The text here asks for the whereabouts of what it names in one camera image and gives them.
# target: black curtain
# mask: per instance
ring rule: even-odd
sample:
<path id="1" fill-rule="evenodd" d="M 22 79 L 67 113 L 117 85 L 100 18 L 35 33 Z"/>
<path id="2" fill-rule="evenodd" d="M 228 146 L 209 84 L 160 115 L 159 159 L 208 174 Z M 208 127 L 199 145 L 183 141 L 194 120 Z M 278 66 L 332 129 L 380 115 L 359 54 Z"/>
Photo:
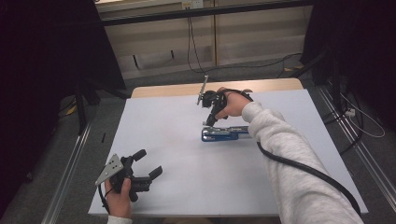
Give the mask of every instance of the black curtain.
<path id="1" fill-rule="evenodd" d="M 104 27 L 77 26 L 99 20 L 92 0 L 0 0 L 0 216 L 34 169 L 59 103 L 77 81 L 125 88 Z"/>
<path id="2" fill-rule="evenodd" d="M 391 1 L 321 1 L 314 5 L 301 62 L 322 50 L 328 57 L 313 68 L 317 84 L 332 75 L 332 61 L 349 87 L 396 130 L 396 19 Z"/>

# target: black cable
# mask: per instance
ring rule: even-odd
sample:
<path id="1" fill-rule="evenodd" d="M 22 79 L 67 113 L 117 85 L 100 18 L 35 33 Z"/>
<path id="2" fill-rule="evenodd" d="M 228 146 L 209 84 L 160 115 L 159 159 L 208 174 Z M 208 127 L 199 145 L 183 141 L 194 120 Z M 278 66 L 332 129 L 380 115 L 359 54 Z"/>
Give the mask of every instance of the black cable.
<path id="1" fill-rule="evenodd" d="M 111 190 L 113 190 L 113 188 L 111 188 L 108 192 L 106 192 L 105 197 L 107 196 L 107 194 L 108 194 L 109 192 L 111 192 Z"/>
<path id="2" fill-rule="evenodd" d="M 224 90 L 222 90 L 222 91 L 213 91 L 212 94 L 206 96 L 205 98 L 206 98 L 208 101 L 214 101 L 214 100 L 216 100 L 217 98 L 218 98 L 218 99 L 221 99 L 221 98 L 222 98 L 221 95 L 223 95 L 223 94 L 224 94 L 225 92 L 227 92 L 227 91 L 236 92 L 236 93 L 238 93 L 238 94 L 241 94 L 242 96 L 245 96 L 245 98 L 247 98 L 250 102 L 253 102 L 253 99 L 249 96 L 248 93 L 246 93 L 246 92 L 244 92 L 244 91 L 233 90 L 233 89 L 224 89 Z"/>
<path id="3" fill-rule="evenodd" d="M 322 120 L 325 120 L 326 118 L 328 118 L 330 115 L 332 115 L 333 113 L 335 113 L 335 110 L 332 110 L 332 112 L 330 112 L 329 114 L 323 115 L 322 117 L 320 117 Z"/>
<path id="4" fill-rule="evenodd" d="M 67 104 L 66 106 L 64 106 L 62 109 L 59 110 L 59 112 L 64 111 L 67 107 L 69 107 L 71 104 L 73 104 L 76 101 L 76 96 L 73 97 L 72 101 L 70 101 L 69 104 Z"/>
<path id="5" fill-rule="evenodd" d="M 301 54 L 301 53 L 290 54 L 290 55 L 287 55 L 287 56 L 293 56 L 293 55 L 298 55 L 298 54 Z M 282 62 L 283 62 L 283 59 L 281 59 L 279 61 L 276 61 L 274 63 L 268 63 L 268 64 L 263 64 L 263 65 L 236 65 L 236 66 L 227 66 L 227 67 L 214 67 L 214 68 L 205 70 L 205 72 L 208 73 L 208 72 L 211 72 L 211 71 L 214 71 L 214 70 L 227 69 L 227 68 L 262 68 L 262 67 L 271 66 L 271 65 L 274 65 L 274 64 L 277 64 L 277 63 L 282 63 Z"/>
<path id="6" fill-rule="evenodd" d="M 358 215 L 361 217 L 361 209 L 359 208 L 359 205 L 356 202 L 353 195 L 344 186 L 342 186 L 340 183 L 338 183 L 336 180 L 334 180 L 333 178 L 329 177 L 328 175 L 325 175 L 321 171 L 316 170 L 310 166 L 307 166 L 307 165 L 302 164 L 297 161 L 292 161 L 292 160 L 289 160 L 289 159 L 286 159 L 283 157 L 276 156 L 276 155 L 272 154 L 271 152 L 262 148 L 262 144 L 260 142 L 257 143 L 257 146 L 259 147 L 262 154 L 264 156 L 266 156 L 267 158 L 269 158 L 273 161 L 277 161 L 277 162 L 283 163 L 285 165 L 294 167 L 301 171 L 307 172 L 307 173 L 314 175 L 317 178 L 325 181 L 326 183 L 332 185 L 333 187 L 335 187 L 337 190 L 339 190 L 346 196 L 346 198 L 349 200 L 350 204 L 352 205 L 353 209 L 355 209 L 356 213 L 358 213 Z"/>
<path id="7" fill-rule="evenodd" d="M 334 119 L 331 119 L 331 120 L 328 120 L 328 121 L 323 121 L 324 125 L 328 125 L 330 123 L 333 123 L 333 122 L 341 119 L 345 115 L 346 112 L 347 112 L 347 109 L 344 109 L 341 115 L 335 117 Z"/>
<path id="8" fill-rule="evenodd" d="M 189 68 L 190 68 L 190 70 L 191 70 L 192 72 L 194 72 L 194 73 L 204 73 L 204 76 L 206 76 L 206 73 L 205 73 L 204 69 L 202 68 L 201 63 L 199 62 L 198 53 L 197 53 L 197 48 L 196 48 L 196 46 L 195 46 L 195 39 L 194 39 L 194 32 L 193 32 L 193 28 L 192 28 L 192 21 L 191 21 L 191 18 L 188 17 L 188 18 L 187 18 L 187 21 L 188 21 L 188 23 L 189 23 L 189 49 L 188 49 L 188 52 L 187 52 L 187 62 L 189 63 Z M 195 71 L 194 69 L 192 69 L 192 67 L 191 67 L 191 63 L 190 63 L 190 42 L 191 42 L 191 38 L 192 38 L 192 44 L 194 45 L 195 57 L 196 57 L 196 59 L 197 59 L 199 68 L 201 69 L 201 72 L 200 72 L 200 71 L 197 72 L 197 71 Z M 219 81 L 218 79 L 215 79 L 215 78 L 213 78 L 213 77 L 208 77 L 208 78 L 209 78 L 209 79 L 212 79 L 212 80 L 214 80 L 214 81 Z"/>
<path id="9" fill-rule="evenodd" d="M 295 54 L 289 54 L 289 55 L 286 55 L 285 57 L 283 57 L 283 59 L 282 59 L 282 71 L 279 73 L 279 75 L 277 75 L 276 78 L 280 78 L 280 76 L 282 76 L 283 72 L 285 71 L 285 60 L 291 58 L 292 56 L 301 55 L 301 54 L 302 53 L 295 53 Z"/>
<path id="10" fill-rule="evenodd" d="M 352 149 L 356 144 L 359 143 L 361 140 L 361 137 L 363 136 L 363 132 L 359 131 L 358 136 L 353 140 L 353 142 L 347 147 L 346 149 L 342 150 L 340 152 L 340 156 L 343 156 L 346 152 L 348 152 L 350 149 Z"/>
<path id="11" fill-rule="evenodd" d="M 106 198 L 103 196 L 101 185 L 98 185 L 98 191 L 99 191 L 100 199 L 102 200 L 103 207 L 110 214 L 110 209 L 108 208 L 108 204 L 107 204 Z"/>

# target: white sleeve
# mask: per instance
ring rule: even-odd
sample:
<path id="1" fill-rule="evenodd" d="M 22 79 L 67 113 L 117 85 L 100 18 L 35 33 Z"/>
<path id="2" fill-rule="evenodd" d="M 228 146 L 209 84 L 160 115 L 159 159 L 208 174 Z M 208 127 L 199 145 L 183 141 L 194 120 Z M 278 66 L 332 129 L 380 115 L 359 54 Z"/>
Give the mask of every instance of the white sleeve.
<path id="1" fill-rule="evenodd" d="M 132 224 L 130 218 L 108 216 L 107 224 Z"/>
<path id="2" fill-rule="evenodd" d="M 252 102 L 242 117 L 250 123 L 249 134 L 265 150 L 328 174 L 306 139 L 280 113 Z M 341 192 L 323 180 L 266 157 L 265 166 L 283 224 L 363 223 Z"/>

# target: white paper sheet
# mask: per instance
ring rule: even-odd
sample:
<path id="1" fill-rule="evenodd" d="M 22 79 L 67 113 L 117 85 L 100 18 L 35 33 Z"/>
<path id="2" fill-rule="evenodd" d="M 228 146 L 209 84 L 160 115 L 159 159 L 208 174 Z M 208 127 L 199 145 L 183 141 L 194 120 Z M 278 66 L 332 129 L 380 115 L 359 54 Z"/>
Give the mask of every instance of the white paper sheet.
<path id="1" fill-rule="evenodd" d="M 305 135 L 331 176 L 367 208 L 342 162 L 308 92 L 251 93 L 265 108 L 280 111 Z M 109 153 L 148 153 L 134 163 L 134 175 L 144 176 L 161 165 L 163 174 L 149 192 L 138 193 L 136 216 L 272 216 L 277 206 L 266 175 L 263 155 L 252 139 L 204 143 L 202 122 L 210 110 L 196 105 L 196 96 L 134 98 L 127 101 Z M 242 118 L 222 119 L 217 127 L 247 125 Z M 89 211 L 106 215 L 96 192 Z"/>

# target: gray floor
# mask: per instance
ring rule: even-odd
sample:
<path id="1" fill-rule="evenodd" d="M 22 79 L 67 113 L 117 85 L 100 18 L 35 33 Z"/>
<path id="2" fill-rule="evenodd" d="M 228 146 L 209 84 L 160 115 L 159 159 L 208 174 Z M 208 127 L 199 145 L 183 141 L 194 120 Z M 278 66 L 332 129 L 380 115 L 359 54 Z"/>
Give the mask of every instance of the gray floor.
<path id="1" fill-rule="evenodd" d="M 297 65 L 298 57 L 293 57 L 285 62 L 286 67 Z M 240 63 L 237 66 L 258 66 L 276 62 L 277 60 L 258 61 L 253 63 Z M 282 63 L 268 67 L 234 67 L 214 70 L 208 73 L 212 79 L 219 81 L 248 80 L 275 78 L 282 70 Z M 126 81 L 127 92 L 132 92 L 135 87 L 167 85 L 179 83 L 202 82 L 203 75 L 192 71 L 179 71 L 160 76 L 137 77 Z M 320 115 L 330 112 L 324 103 L 318 87 L 315 87 L 309 75 L 302 77 L 304 87 L 308 89 Z M 61 207 L 56 223 L 106 223 L 105 219 L 92 217 L 87 214 L 95 191 L 94 180 L 100 173 L 105 163 L 106 156 L 110 150 L 112 140 L 120 121 L 124 102 L 102 93 L 103 100 L 99 106 L 87 105 L 88 110 L 95 111 L 92 116 L 93 123 L 89 137 L 83 148 L 79 162 L 74 172 L 67 197 Z M 363 110 L 375 117 L 375 113 L 360 99 Z M 327 125 L 329 134 L 339 150 L 349 145 L 344 132 L 337 122 Z M 366 120 L 366 128 L 370 133 L 378 133 L 379 130 Z M 372 138 L 364 135 L 362 141 L 369 148 L 380 164 L 384 173 L 395 183 L 396 172 L 394 168 L 396 147 L 396 134 L 386 130 L 384 138 Z M 78 118 L 76 114 L 62 118 L 58 122 L 56 132 L 43 154 L 40 162 L 34 170 L 34 181 L 23 184 L 8 207 L 7 212 L 0 221 L 3 223 L 39 223 L 42 221 L 53 196 L 54 191 L 63 174 L 67 160 L 72 153 L 77 140 Z M 367 224 L 374 223 L 396 223 L 396 213 L 389 205 L 386 197 L 375 183 L 372 175 L 368 172 L 361 158 L 353 148 L 343 156 L 346 167 L 352 174 L 352 178 L 361 193 L 363 200 L 370 211 L 363 215 Z M 161 223 L 161 218 L 137 218 L 134 223 Z"/>

